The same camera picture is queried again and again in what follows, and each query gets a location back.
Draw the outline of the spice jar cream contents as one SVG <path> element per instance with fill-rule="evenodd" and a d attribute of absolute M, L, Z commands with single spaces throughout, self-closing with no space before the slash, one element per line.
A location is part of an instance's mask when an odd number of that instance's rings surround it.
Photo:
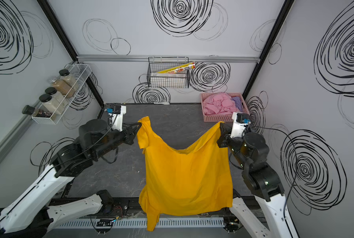
<path fill-rule="evenodd" d="M 62 115 L 64 106 L 50 94 L 43 94 L 39 97 L 42 105 L 51 113 L 56 115 Z"/>

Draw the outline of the spice jar white contents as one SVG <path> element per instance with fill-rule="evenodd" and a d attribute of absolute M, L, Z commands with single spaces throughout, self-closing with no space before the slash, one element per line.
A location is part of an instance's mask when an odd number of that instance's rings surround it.
<path fill-rule="evenodd" d="M 54 87 L 48 87 L 45 90 L 45 93 L 55 98 L 59 102 L 59 104 L 62 105 L 64 108 L 67 107 L 67 101 L 64 99 L 64 96 L 59 91 L 57 91 Z"/>

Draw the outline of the small dark spice bottle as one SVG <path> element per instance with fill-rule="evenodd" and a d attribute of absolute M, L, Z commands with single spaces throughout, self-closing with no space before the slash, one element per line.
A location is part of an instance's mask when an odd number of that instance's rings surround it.
<path fill-rule="evenodd" d="M 52 113 L 49 113 L 47 111 L 41 110 L 39 108 L 35 108 L 29 105 L 26 105 L 23 110 L 22 110 L 23 115 L 28 115 L 31 117 L 36 117 L 36 118 L 51 118 Z"/>

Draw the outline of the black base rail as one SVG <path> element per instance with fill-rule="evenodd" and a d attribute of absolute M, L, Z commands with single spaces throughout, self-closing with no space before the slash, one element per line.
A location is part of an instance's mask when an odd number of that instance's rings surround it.
<path fill-rule="evenodd" d="M 245 203 L 245 205 L 250 210 L 260 210 L 260 205 L 257 203 L 256 199 L 253 196 L 242 196 L 241 197 Z M 59 206 L 64 205 L 66 203 L 75 202 L 77 200 L 81 200 L 81 198 L 56 198 L 50 201 L 50 206 Z M 132 215 L 141 212 L 146 215 L 140 204 L 138 197 L 114 197 L 113 198 L 114 205 L 111 206 L 111 211 L 109 213 L 104 213 L 99 211 L 98 213 L 92 214 L 93 216 L 98 216 L 99 218 L 103 217 L 116 217 L 119 216 L 121 218 L 129 217 Z M 197 216 L 211 216 L 211 215 L 219 215 L 220 217 L 231 217 L 234 215 L 230 212 L 229 208 L 222 208 L 221 210 L 214 212 L 205 212 L 197 214 Z"/>

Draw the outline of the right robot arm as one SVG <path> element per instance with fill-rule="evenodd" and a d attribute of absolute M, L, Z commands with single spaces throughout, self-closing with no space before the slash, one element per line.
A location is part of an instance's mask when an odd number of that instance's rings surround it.
<path fill-rule="evenodd" d="M 253 238 L 297 238 L 290 216 L 283 184 L 277 172 L 267 163 L 269 147 L 264 137 L 247 132 L 246 125 L 234 122 L 220 124 L 219 147 L 228 148 L 242 169 L 242 177 L 259 204 L 267 224 L 260 220 L 240 197 L 233 199 L 230 211 Z"/>

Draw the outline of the pink t-shirt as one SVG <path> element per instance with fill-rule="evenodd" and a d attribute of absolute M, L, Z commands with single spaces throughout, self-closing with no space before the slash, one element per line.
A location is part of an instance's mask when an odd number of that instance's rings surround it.
<path fill-rule="evenodd" d="M 203 100 L 203 114 L 211 115 L 229 115 L 238 112 L 235 101 L 226 93 L 217 93 Z"/>

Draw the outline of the purple t-shirt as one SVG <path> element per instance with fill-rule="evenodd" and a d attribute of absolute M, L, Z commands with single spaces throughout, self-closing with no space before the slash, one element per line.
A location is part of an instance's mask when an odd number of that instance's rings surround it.
<path fill-rule="evenodd" d="M 243 111 L 243 105 L 242 105 L 242 100 L 240 99 L 240 97 L 239 96 L 235 96 L 235 97 L 232 97 L 231 99 L 234 101 L 234 103 L 235 103 L 236 107 L 238 108 L 238 110 L 240 112 L 242 112 Z"/>

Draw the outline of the white box in basket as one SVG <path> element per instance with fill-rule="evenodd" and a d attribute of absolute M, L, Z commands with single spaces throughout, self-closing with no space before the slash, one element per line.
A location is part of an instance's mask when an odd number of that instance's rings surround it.
<path fill-rule="evenodd" d="M 151 73 L 151 77 L 186 78 L 186 73 Z"/>

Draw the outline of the yellow foil box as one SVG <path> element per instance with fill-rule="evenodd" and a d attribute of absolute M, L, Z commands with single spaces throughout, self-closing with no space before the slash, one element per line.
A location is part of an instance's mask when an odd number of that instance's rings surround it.
<path fill-rule="evenodd" d="M 195 68 L 196 68 L 195 62 L 189 62 L 189 63 L 183 64 L 183 65 L 178 65 L 176 67 L 172 67 L 172 68 L 168 68 L 168 69 L 159 71 L 158 73 L 176 74 L 176 73 L 181 73 L 183 71 L 195 69 Z"/>

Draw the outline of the yellow t-shirt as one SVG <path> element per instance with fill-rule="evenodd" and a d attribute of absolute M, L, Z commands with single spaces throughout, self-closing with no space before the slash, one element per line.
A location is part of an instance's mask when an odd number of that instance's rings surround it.
<path fill-rule="evenodd" d="M 139 148 L 146 163 L 146 185 L 139 203 L 154 231 L 161 214 L 190 216 L 232 207 L 233 183 L 228 149 L 220 148 L 221 122 L 186 149 L 174 149 L 158 136 L 149 117 L 139 120 Z"/>

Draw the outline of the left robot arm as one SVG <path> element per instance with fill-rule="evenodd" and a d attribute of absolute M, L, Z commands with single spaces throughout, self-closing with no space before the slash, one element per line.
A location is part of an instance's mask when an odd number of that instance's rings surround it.
<path fill-rule="evenodd" d="M 51 199 L 86 168 L 121 144 L 132 145 L 141 123 L 114 124 L 93 119 L 79 128 L 79 136 L 51 158 L 39 177 L 9 206 L 0 209 L 0 238 L 42 238 L 52 229 L 74 219 L 102 213 L 119 205 L 107 190 L 80 200 L 49 206 Z"/>

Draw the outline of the spice jar brown contents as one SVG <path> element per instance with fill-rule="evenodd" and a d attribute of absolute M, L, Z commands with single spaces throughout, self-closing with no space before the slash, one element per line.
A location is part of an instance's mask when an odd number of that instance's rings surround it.
<path fill-rule="evenodd" d="M 60 70 L 59 76 L 51 80 L 51 85 L 65 98 L 73 97 L 79 88 L 76 78 L 67 69 Z"/>

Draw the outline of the clear wall shelf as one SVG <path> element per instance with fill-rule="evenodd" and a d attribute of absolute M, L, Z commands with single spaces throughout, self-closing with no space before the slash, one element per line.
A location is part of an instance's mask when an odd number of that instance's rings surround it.
<path fill-rule="evenodd" d="M 83 111 L 91 104 L 93 96 L 86 85 L 92 70 L 88 64 L 76 63 L 50 80 L 50 87 L 40 96 L 40 105 L 30 113 L 31 119 L 41 125 L 57 125 L 64 120 L 75 120 L 75 128 L 81 122 L 77 116 L 68 117 L 68 111 Z"/>

